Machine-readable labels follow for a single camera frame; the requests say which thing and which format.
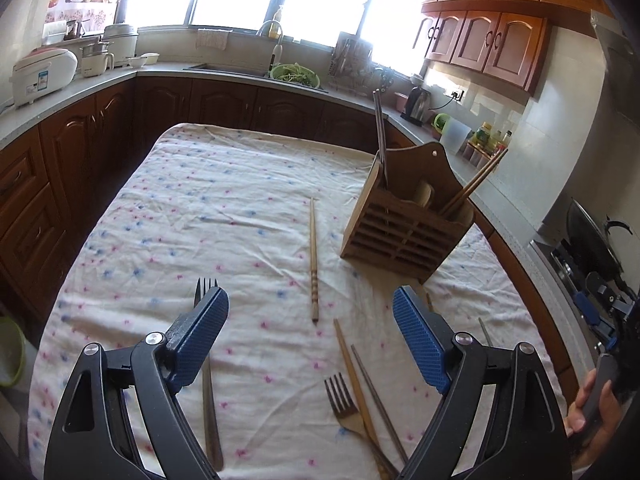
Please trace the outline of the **steel utensil thin handle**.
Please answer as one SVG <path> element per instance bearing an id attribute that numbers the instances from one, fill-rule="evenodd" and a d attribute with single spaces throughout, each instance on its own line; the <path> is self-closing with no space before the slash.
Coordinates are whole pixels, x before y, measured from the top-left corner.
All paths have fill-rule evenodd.
<path id="1" fill-rule="evenodd" d="M 478 324 L 480 324 L 480 329 L 482 330 L 484 337 L 486 339 L 486 344 L 488 345 L 488 347 L 493 347 L 494 343 L 492 342 L 491 336 L 489 335 L 488 329 L 483 321 L 482 318 L 478 317 L 477 318 Z"/>

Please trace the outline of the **light wooden chopstick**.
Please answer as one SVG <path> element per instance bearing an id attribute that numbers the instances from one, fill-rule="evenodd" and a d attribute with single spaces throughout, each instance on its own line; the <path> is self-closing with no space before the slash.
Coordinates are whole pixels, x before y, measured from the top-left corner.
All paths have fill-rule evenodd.
<path id="1" fill-rule="evenodd" d="M 309 234 L 310 234 L 310 296 L 311 296 L 311 321 L 317 325 L 319 321 L 319 281 L 317 258 L 317 231 L 316 213 L 314 212 L 314 199 L 309 204 Z"/>
<path id="2" fill-rule="evenodd" d="M 349 348 L 347 347 L 341 323 L 337 318 L 334 318 L 333 326 L 338 345 L 341 349 L 346 373 L 348 375 L 350 385 L 352 386 L 352 393 L 355 395 L 356 408 L 358 410 L 358 413 L 360 414 L 360 418 L 362 421 L 361 426 L 363 439 L 367 442 L 367 444 L 378 445 L 378 436 L 376 435 L 376 431 L 374 429 L 372 418 L 367 406 L 367 401 L 364 398 L 360 380 L 356 372 L 354 361 L 352 360 L 352 355 L 350 354 Z"/>

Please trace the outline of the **steel fork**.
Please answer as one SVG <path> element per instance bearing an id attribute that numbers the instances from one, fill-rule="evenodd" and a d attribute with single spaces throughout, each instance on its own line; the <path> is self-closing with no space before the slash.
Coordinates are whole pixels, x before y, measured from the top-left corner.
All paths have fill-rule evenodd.
<path id="1" fill-rule="evenodd" d="M 224 453 L 222 452 L 216 416 L 216 405 L 213 390 L 212 367 L 209 356 L 206 356 L 202 367 L 202 402 L 204 413 L 205 452 L 209 463 L 217 471 L 224 469 Z"/>
<path id="2" fill-rule="evenodd" d="M 364 426 L 363 417 L 357 408 L 356 403 L 352 400 L 352 396 L 344 381 L 341 373 L 326 378 L 324 388 L 332 408 L 332 412 L 340 426 L 352 434 L 356 434 L 370 448 L 374 457 L 380 461 L 384 470 L 390 478 L 396 479 L 399 476 L 398 469 L 386 457 L 381 448 L 371 439 L 366 426 Z"/>

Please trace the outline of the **gas stove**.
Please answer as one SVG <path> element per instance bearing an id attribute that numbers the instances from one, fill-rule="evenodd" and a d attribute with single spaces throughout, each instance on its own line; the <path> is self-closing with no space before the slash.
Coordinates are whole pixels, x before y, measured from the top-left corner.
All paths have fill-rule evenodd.
<path id="1" fill-rule="evenodd" d="M 544 240 L 534 238 L 530 244 L 548 263 L 551 272 L 559 279 L 570 298 L 580 292 L 589 300 L 593 300 L 593 296 L 587 289 L 586 281 L 588 274 L 594 272 L 596 268 L 581 255 L 575 255 L 569 242 L 561 240 L 559 244 L 550 245 Z"/>

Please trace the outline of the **black wok on stove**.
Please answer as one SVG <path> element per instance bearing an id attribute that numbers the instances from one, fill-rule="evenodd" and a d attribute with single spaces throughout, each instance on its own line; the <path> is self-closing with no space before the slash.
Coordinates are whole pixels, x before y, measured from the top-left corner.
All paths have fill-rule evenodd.
<path id="1" fill-rule="evenodd" d="M 606 218 L 603 226 L 599 226 L 590 213 L 577 200 L 572 199 L 566 215 L 566 232 L 570 248 L 582 272 L 596 272 L 608 282 L 622 277 L 622 264 L 608 240 L 610 229 L 615 228 L 632 234 L 630 226 L 620 220 Z"/>

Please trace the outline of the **green plastic bin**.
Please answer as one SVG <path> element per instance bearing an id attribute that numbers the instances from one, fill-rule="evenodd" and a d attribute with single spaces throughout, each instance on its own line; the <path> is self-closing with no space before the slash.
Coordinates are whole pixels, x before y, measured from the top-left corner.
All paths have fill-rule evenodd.
<path id="1" fill-rule="evenodd" d="M 1 385 L 11 388 L 20 381 L 25 365 L 25 338 L 12 318 L 0 322 Z"/>

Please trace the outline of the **range hood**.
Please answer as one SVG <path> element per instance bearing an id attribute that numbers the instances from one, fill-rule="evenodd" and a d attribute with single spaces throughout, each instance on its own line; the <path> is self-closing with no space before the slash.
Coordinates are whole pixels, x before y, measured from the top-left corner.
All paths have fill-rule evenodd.
<path id="1" fill-rule="evenodd" d="M 605 57 L 616 112 L 639 128 L 639 55 L 615 18 L 592 10 L 590 23 Z"/>

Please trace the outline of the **wooden utensil holder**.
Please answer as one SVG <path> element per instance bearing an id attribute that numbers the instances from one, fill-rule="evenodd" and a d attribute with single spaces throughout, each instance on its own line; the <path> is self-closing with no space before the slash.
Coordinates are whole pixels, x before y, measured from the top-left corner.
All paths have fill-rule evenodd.
<path id="1" fill-rule="evenodd" d="M 345 228 L 341 256 L 425 282 L 475 222 L 442 144 L 392 148 L 376 158 Z"/>

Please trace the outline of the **floral white tablecloth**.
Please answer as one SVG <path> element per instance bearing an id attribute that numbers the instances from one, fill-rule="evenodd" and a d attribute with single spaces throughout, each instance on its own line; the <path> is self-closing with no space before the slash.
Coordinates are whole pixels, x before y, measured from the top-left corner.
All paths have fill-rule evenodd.
<path id="1" fill-rule="evenodd" d="M 230 310 L 210 358 L 226 479 L 373 479 L 364 444 L 338 426 L 323 381 L 356 347 L 407 454 L 439 402 L 394 321 L 401 285 L 430 293 L 455 330 L 551 358 L 483 232 L 473 223 L 423 283 L 341 248 L 372 164 L 367 153 L 268 133 L 168 129 L 106 208 L 56 298 L 29 393 L 30 466 L 42 474 L 56 408 L 89 342 L 119 349 L 191 310 L 196 283 Z M 317 231 L 319 321 L 311 321 L 309 204 Z"/>

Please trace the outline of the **white plastic jug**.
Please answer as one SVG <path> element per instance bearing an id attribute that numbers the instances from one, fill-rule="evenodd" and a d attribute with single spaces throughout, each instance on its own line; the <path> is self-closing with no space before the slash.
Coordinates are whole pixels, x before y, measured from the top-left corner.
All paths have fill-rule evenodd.
<path id="1" fill-rule="evenodd" d="M 455 155 L 468 140 L 471 132 L 472 129 L 469 126 L 459 122 L 456 118 L 450 117 L 442 129 L 440 144 L 442 144 L 448 155 Z"/>

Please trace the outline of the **lower wooden cabinets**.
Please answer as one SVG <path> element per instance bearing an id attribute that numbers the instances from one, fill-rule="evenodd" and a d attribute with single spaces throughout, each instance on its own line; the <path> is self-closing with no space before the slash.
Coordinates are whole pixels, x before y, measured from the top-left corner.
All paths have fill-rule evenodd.
<path id="1" fill-rule="evenodd" d="M 288 90 L 135 76 L 39 119 L 1 150 L 1 301 L 46 319 L 99 215 L 160 135 L 180 122 L 297 136 L 372 153 L 374 116 Z"/>

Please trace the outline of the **wooden cabinets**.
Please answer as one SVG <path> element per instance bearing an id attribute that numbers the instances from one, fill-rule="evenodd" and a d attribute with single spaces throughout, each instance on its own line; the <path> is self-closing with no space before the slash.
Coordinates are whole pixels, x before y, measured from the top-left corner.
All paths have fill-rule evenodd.
<path id="1" fill-rule="evenodd" d="M 1 301 L 46 319 L 99 215 L 160 135 L 180 122 L 297 136 L 372 153 L 374 116 L 288 90 L 135 76 L 39 119 L 1 150 Z"/>
<path id="2" fill-rule="evenodd" d="M 604 0 L 424 0 L 419 39 L 425 58 L 452 64 L 535 92 L 550 32 L 558 26 L 591 36 Z"/>

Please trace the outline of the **black electric kettle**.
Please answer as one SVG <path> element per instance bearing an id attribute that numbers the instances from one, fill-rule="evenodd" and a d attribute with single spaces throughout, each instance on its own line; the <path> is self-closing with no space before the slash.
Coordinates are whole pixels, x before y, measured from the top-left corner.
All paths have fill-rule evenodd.
<path id="1" fill-rule="evenodd" d="M 400 113 L 400 117 L 406 122 L 421 127 L 423 124 L 423 116 L 430 108 L 431 93 L 422 87 L 414 87 L 405 104 L 404 110 Z"/>

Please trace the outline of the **dish drying rack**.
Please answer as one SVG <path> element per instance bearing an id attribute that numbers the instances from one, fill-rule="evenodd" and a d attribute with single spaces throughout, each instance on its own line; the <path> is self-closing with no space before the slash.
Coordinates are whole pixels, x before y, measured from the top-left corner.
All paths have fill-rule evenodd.
<path id="1" fill-rule="evenodd" d="M 329 66 L 330 77 L 354 90 L 370 88 L 385 93 L 395 82 L 395 72 L 372 61 L 373 47 L 358 35 L 340 32 Z"/>

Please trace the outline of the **white rice cooker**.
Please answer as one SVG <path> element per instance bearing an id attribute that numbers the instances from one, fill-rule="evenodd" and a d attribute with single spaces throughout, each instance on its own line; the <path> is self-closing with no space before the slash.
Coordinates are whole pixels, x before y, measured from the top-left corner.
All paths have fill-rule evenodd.
<path id="1" fill-rule="evenodd" d="M 70 50 L 43 48 L 24 56 L 13 65 L 10 81 L 16 107 L 66 87 L 74 78 L 77 58 Z"/>

